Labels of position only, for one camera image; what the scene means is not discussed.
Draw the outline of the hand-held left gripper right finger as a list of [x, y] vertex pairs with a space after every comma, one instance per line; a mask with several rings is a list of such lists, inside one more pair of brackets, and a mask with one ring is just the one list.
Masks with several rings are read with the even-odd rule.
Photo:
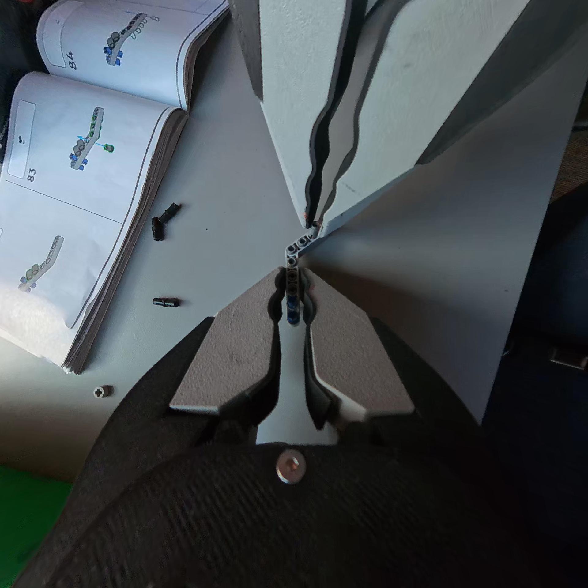
[[415, 413], [368, 314], [314, 272], [303, 269], [306, 403], [319, 430]]

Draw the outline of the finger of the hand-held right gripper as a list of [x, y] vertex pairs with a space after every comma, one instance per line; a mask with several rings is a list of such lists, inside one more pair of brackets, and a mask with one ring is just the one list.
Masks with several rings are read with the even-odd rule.
[[229, 9], [290, 197], [309, 228], [353, 1], [229, 1]]
[[587, 1], [407, 1], [389, 21], [357, 99], [353, 143], [320, 236], [540, 77], [587, 31]]

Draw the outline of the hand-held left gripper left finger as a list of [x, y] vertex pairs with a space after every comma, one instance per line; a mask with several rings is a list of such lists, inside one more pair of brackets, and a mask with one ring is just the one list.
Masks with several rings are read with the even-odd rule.
[[279, 394], [281, 317], [276, 268], [215, 315], [169, 407], [259, 425]]

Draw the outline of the grey bent lego beam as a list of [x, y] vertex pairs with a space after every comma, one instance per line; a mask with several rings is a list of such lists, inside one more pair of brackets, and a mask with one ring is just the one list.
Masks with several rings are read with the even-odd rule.
[[286, 319], [292, 327], [298, 326], [302, 317], [301, 306], [304, 294], [300, 259], [317, 246], [322, 236], [321, 230], [322, 223], [313, 222], [306, 233], [285, 249]]

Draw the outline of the open lego instruction booklet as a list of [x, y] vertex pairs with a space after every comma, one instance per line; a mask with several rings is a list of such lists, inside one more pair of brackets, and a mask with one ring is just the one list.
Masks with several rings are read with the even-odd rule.
[[189, 119], [227, 1], [54, 1], [2, 88], [1, 337], [80, 374]]

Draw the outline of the dark blue cloth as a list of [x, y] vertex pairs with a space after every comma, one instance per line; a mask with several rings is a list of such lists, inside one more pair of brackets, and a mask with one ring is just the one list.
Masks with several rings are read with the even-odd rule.
[[549, 587], [587, 587], [587, 184], [549, 204], [483, 427], [546, 557]]

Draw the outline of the metal buckle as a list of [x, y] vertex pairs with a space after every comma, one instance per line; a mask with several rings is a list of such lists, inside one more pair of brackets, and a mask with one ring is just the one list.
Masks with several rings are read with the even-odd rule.
[[549, 351], [548, 359], [553, 364], [587, 371], [587, 352], [584, 350], [553, 346]]

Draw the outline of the green mat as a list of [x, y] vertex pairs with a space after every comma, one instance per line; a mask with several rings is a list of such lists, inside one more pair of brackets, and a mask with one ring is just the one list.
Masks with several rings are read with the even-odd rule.
[[11, 587], [55, 525], [72, 484], [1, 465], [1, 587]]

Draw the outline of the black printed box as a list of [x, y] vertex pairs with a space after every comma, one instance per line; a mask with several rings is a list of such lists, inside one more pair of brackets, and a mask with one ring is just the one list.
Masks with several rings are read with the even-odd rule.
[[36, 42], [38, 22], [55, 1], [1, 1], [1, 162], [16, 85], [32, 71], [47, 72]]

